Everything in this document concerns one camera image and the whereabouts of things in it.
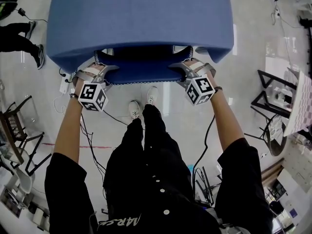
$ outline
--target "blue table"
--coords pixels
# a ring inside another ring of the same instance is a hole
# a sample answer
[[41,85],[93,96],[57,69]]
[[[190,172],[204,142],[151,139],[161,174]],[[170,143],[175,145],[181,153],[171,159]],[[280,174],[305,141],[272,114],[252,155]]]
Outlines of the blue table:
[[[180,80],[181,74],[168,69],[167,64],[183,61],[190,53],[185,51],[175,56],[172,45],[204,47],[212,60],[219,62],[233,44],[230,0],[51,2],[47,55],[72,73],[95,50],[114,48],[113,58],[102,57],[105,62],[109,60],[120,67],[107,74],[111,84]],[[143,53],[132,58],[134,51],[128,47],[136,47],[135,53],[141,50]]]

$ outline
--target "short sleeve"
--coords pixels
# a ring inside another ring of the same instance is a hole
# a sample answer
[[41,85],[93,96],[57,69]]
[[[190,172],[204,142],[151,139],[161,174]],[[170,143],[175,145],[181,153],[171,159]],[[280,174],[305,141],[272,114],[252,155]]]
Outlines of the short sleeve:
[[94,233],[97,219],[84,183],[86,171],[70,158],[54,153],[45,177],[50,233]]
[[215,204],[218,217],[251,234],[271,234],[273,215],[264,197],[257,149],[241,138],[224,151],[218,162],[223,179]]

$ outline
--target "black shirt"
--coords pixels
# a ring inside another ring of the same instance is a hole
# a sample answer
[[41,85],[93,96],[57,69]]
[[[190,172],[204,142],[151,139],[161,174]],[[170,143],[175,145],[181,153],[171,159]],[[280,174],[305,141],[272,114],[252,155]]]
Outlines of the black shirt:
[[[232,143],[218,162],[223,177],[215,205],[218,217],[251,234],[272,233],[273,216],[264,198],[257,149],[242,138]],[[119,180],[115,183],[126,186],[112,195],[108,192],[110,220],[98,224],[84,183],[87,173],[68,157],[53,154],[45,180],[50,233],[87,234],[92,233],[90,228],[94,233],[131,228],[220,233],[217,221],[193,201],[190,173],[184,162],[171,152],[159,150],[146,163],[139,174],[129,171],[122,178],[116,177]]]

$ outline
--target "checkered tablecloth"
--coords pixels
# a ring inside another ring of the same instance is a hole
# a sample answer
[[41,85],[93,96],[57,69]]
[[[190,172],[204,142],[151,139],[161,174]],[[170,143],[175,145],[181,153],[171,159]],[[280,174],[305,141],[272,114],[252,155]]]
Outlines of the checkered tablecloth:
[[312,125],[312,80],[300,71],[296,96],[284,136]]

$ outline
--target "white cube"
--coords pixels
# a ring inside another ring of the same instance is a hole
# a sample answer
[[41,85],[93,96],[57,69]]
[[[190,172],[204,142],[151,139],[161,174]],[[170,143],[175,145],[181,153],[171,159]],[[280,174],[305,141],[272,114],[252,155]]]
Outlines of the white cube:
[[207,75],[202,75],[192,79],[186,90],[186,98],[193,106],[196,106],[208,102],[214,93],[215,89]]
[[103,111],[108,103],[107,96],[101,84],[90,83],[88,81],[83,83],[78,101],[86,110],[90,111]]

